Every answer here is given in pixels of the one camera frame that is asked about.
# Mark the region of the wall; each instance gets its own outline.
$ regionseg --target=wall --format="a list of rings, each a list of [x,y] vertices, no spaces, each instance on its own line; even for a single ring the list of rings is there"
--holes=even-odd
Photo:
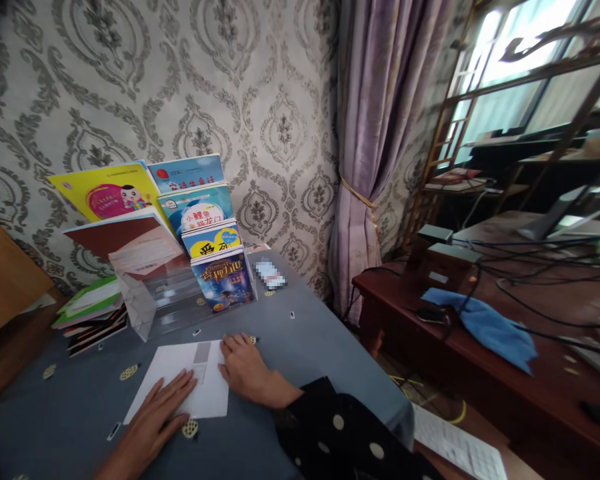
[[[316,293],[333,223],[337,5],[0,2],[0,225],[65,292],[110,266],[47,176],[220,152],[246,242]]]

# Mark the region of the blue tablecloth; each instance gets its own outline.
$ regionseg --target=blue tablecloth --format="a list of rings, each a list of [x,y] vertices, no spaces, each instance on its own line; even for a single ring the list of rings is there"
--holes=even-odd
[[[124,419],[158,346],[241,331],[260,337],[265,362],[294,385],[328,376],[337,391],[356,396],[412,448],[410,402],[279,255],[256,253],[250,260],[263,255],[287,277],[288,286],[265,296],[262,282],[254,279],[257,302],[203,323],[147,343],[129,328],[105,340],[101,351],[93,348],[72,359],[68,340],[56,333],[0,397],[0,479],[22,474],[30,480],[93,478],[126,428],[107,441],[114,424]],[[43,380],[44,370],[54,363],[55,374]],[[120,373],[136,363],[140,370],[120,381]],[[196,441],[176,434],[143,478],[187,477],[286,479],[299,472],[278,445],[271,412],[229,393],[226,417],[200,420]]]

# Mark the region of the finger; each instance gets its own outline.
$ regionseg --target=finger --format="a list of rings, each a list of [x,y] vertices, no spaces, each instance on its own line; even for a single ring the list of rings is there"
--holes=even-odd
[[[222,378],[224,378],[224,380],[227,381],[227,383],[229,383],[229,370],[227,370],[227,366],[223,365],[222,363],[218,363],[218,370],[220,370],[220,375],[222,375]]]
[[[246,345],[245,341],[242,339],[242,336],[232,335],[232,337],[233,337],[234,342],[236,342],[241,347],[244,347]]]
[[[162,405],[162,407],[160,407],[159,412],[163,423],[173,415],[173,412],[178,410],[178,407],[182,405],[182,402],[184,402],[184,400],[191,394],[197,384],[198,380],[191,379],[190,382],[175,392],[173,396],[169,398],[164,405]]]
[[[247,334],[246,334],[246,333],[242,332],[242,333],[240,334],[240,336],[242,336],[242,340],[244,340],[244,341],[245,341],[245,345],[246,345],[246,346],[252,346],[252,347],[254,347],[254,346],[255,346],[254,344],[252,344],[252,343],[251,343],[251,340],[249,340],[249,337],[247,336]]]
[[[158,438],[156,438],[156,446],[158,450],[161,450],[162,447],[165,446],[166,442],[175,435],[175,433],[182,428],[182,426],[189,420],[189,414],[183,413],[182,415],[178,415],[170,420],[168,424],[166,424],[160,433],[158,434]]]
[[[162,384],[165,382],[165,378],[162,377],[160,378],[160,380],[158,380],[153,387],[151,388],[151,390],[149,391],[149,393],[147,394],[147,396],[145,397],[144,402],[142,402],[142,405],[140,406],[140,408],[144,407],[146,404],[148,404],[151,400],[153,400],[153,398],[157,395],[157,393],[160,391],[160,389],[162,388]]]
[[[160,378],[160,380],[158,380],[151,388],[151,390],[149,391],[149,393],[147,394],[147,396],[145,397],[144,401],[142,402],[142,405],[140,405],[140,408],[138,408],[138,411],[135,413],[135,415],[133,416],[133,418],[131,419],[131,422],[133,422],[134,420],[136,420],[137,418],[140,418],[140,416],[142,415],[142,413],[148,408],[148,406],[151,404],[151,402],[154,400],[155,396],[158,394],[158,392],[160,391],[160,388],[162,388],[162,384],[165,382],[165,378],[162,377]]]
[[[222,352],[222,355],[224,355],[225,360],[231,354],[231,349],[225,344],[224,340],[222,340],[222,342],[220,342],[220,351]]]
[[[228,346],[229,350],[231,350],[232,352],[236,350],[236,348],[238,348],[238,344],[235,342],[235,339],[232,335],[225,335],[222,338],[225,342],[225,345]]]
[[[160,406],[164,404],[168,399],[170,399],[175,392],[180,390],[184,385],[187,384],[193,377],[193,370],[186,371],[184,370],[184,375],[181,373],[174,380],[168,384],[155,398],[155,404]]]

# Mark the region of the floor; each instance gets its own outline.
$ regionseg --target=floor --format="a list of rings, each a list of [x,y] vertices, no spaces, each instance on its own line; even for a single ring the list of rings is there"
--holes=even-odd
[[[377,362],[388,375],[400,377],[404,372],[408,371],[408,368],[400,365],[394,359],[387,355],[383,355],[382,353],[378,356]],[[414,381],[420,380],[417,375],[413,375],[412,378]],[[461,403],[448,399],[444,395],[438,393],[435,389],[428,387],[425,382],[422,382],[420,385],[407,383],[405,384],[405,389],[412,401],[419,405],[424,404],[424,408],[442,418],[457,418],[462,411]],[[457,426],[478,437],[480,440],[496,447],[500,451],[508,478],[515,480],[542,480],[540,475],[516,456],[514,452],[509,450],[507,447],[509,443],[507,438],[496,430],[496,428],[486,419],[480,416],[478,412],[472,409],[470,405],[467,406],[467,414],[464,420]],[[422,454],[447,480],[471,478],[452,463],[444,460],[444,458],[418,442],[415,444],[415,450],[422,452]]]

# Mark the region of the curtain tie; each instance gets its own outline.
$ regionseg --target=curtain tie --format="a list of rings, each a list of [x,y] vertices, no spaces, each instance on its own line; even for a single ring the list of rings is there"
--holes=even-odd
[[[364,198],[362,195],[360,195],[358,192],[356,192],[356,190],[354,190],[353,187],[350,186],[350,184],[345,180],[345,178],[342,175],[340,175],[340,180],[342,180],[342,184],[345,186],[345,188],[347,190],[349,190],[352,194],[354,194],[356,196],[356,198],[358,198],[358,200],[360,200],[362,203],[364,203],[366,206],[369,207],[369,209],[371,210],[371,221],[373,222],[373,226],[375,227],[375,232],[377,234],[378,233],[378,225],[375,222],[375,215],[373,214],[373,211],[375,210],[375,205],[373,204],[373,202]]]

